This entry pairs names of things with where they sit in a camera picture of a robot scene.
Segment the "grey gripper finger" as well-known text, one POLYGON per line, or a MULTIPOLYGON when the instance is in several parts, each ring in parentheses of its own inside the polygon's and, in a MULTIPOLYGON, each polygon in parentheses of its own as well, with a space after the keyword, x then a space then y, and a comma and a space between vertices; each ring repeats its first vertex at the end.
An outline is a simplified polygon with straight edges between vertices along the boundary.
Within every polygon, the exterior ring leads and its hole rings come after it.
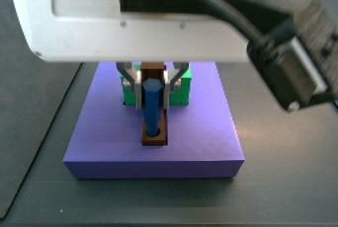
POLYGON ((170 107, 170 94, 175 90, 175 83, 189 69, 187 62, 175 62, 165 71, 165 109, 170 107))

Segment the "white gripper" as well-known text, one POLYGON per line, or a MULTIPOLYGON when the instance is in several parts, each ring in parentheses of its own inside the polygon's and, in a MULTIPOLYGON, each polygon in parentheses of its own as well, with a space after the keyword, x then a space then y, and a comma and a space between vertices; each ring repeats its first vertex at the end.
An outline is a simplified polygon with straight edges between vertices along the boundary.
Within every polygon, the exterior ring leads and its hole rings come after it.
POLYGON ((226 0, 14 0, 32 53, 47 62, 117 61, 143 107, 130 61, 222 61, 266 35, 226 0))

